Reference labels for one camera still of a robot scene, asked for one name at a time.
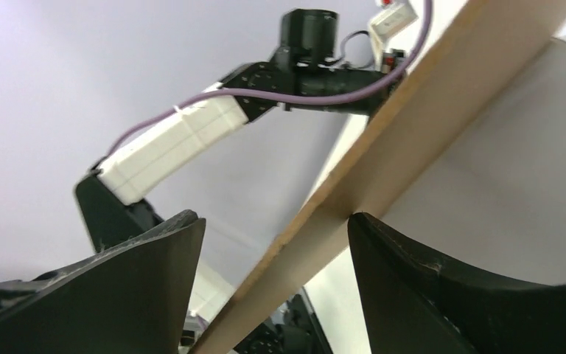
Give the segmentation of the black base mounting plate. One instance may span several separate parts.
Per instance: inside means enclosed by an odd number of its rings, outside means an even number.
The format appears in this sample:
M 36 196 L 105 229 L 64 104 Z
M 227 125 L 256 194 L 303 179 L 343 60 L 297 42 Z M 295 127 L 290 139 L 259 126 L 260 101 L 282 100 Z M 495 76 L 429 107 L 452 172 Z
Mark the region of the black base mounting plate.
M 237 344 L 233 352 L 328 354 L 332 348 L 308 293 L 302 288 Z

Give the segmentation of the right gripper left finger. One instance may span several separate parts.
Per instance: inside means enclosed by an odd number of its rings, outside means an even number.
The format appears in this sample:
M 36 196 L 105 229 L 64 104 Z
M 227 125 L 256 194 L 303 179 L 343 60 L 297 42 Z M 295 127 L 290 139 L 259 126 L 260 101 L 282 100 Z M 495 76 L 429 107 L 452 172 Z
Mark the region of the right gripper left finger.
M 93 257 L 0 282 L 0 353 L 176 353 L 205 228 L 186 210 Z

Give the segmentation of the white brown backing board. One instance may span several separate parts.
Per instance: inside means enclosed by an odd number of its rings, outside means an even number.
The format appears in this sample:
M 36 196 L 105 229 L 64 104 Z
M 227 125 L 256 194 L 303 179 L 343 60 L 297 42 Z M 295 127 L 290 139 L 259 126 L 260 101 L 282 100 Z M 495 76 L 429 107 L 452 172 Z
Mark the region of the white brown backing board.
M 566 22 L 566 1 L 468 1 L 193 347 L 227 353 L 381 216 Z

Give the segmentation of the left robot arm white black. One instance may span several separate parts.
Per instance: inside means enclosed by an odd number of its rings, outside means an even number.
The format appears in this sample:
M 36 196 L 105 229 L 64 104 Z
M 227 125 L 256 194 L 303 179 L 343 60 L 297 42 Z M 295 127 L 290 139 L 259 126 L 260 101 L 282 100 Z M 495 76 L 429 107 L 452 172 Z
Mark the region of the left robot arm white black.
M 174 108 L 126 145 L 115 145 L 76 185 L 74 194 L 95 251 L 103 251 L 159 225 L 146 201 L 157 184 L 237 129 L 281 102 L 282 94 L 324 97 L 361 89 L 384 77 L 402 59 L 384 57 L 385 40 L 366 29 L 372 60 L 355 67 L 335 58 L 338 15 L 328 10 L 291 10 L 282 17 L 279 46 L 267 61 L 245 63 L 211 86 L 234 93 Z M 266 91 L 267 99 L 238 89 Z

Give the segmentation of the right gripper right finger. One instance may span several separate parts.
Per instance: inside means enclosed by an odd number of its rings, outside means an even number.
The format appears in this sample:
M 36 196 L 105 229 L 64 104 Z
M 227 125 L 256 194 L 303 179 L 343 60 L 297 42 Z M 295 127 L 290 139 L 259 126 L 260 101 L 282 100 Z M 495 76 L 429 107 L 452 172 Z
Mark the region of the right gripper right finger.
M 347 234 L 373 353 L 566 353 L 566 284 L 485 271 L 365 212 Z

